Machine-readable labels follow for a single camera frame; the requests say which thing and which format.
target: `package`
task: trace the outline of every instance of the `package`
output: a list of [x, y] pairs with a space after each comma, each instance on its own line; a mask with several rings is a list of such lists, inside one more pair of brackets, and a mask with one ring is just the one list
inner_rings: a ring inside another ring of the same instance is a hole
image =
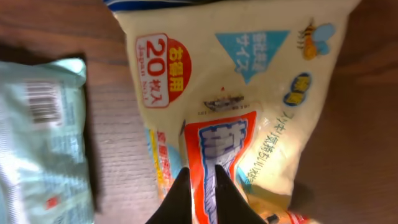
[[126, 33], [160, 196], [188, 166], [194, 222], [216, 223], [214, 173], [221, 164], [265, 221], [308, 223], [284, 211], [359, 0], [136, 10], [173, 2], [190, 3], [107, 1]]
[[78, 58], [28, 66], [0, 62], [0, 223], [90, 224]]

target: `number 20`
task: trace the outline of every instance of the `number 20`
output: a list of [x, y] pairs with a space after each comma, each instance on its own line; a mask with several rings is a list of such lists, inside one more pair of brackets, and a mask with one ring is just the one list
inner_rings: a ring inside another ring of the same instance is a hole
[[[161, 56], [164, 53], [166, 43], [164, 42], [163, 39], [159, 39], [158, 44], [162, 47], [160, 50], [156, 50], [154, 45], [152, 44], [152, 42], [147, 40], [147, 58], [150, 57], [151, 51], [155, 56]], [[158, 71], [153, 71], [151, 68], [153, 65], [155, 65], [157, 63], [160, 64], [160, 66], [162, 68]], [[162, 57], [152, 58], [147, 64], [147, 72], [149, 75], [159, 76], [159, 75], [163, 74], [165, 72], [165, 70], [166, 70], [166, 65], [165, 65], [165, 62]]]

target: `barcode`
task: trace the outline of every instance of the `barcode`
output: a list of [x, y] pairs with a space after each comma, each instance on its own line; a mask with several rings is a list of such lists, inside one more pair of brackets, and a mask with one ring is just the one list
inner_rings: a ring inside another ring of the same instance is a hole
[[34, 124], [60, 125], [62, 121], [59, 83], [48, 80], [27, 81], [26, 93]]

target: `brown wooden surface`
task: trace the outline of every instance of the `brown wooden surface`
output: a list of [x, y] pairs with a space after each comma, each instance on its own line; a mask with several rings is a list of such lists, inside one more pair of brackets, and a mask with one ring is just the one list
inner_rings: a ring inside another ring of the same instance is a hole
[[[323, 223], [398, 223], [398, 1], [352, 13], [321, 119], [300, 162], [293, 208]], [[88, 65], [86, 138], [98, 223], [144, 223], [156, 209], [124, 34], [101, 0], [2, 0], [0, 59]]]

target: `yellow stripe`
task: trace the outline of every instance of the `yellow stripe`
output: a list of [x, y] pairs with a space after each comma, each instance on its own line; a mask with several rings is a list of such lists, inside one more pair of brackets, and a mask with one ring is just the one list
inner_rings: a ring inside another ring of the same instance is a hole
[[164, 186], [162, 169], [160, 168], [159, 157], [157, 156], [157, 145], [156, 145], [157, 142], [155, 138], [155, 132], [153, 130], [150, 130], [150, 143], [152, 146], [152, 153], [154, 155], [157, 182], [160, 186]]

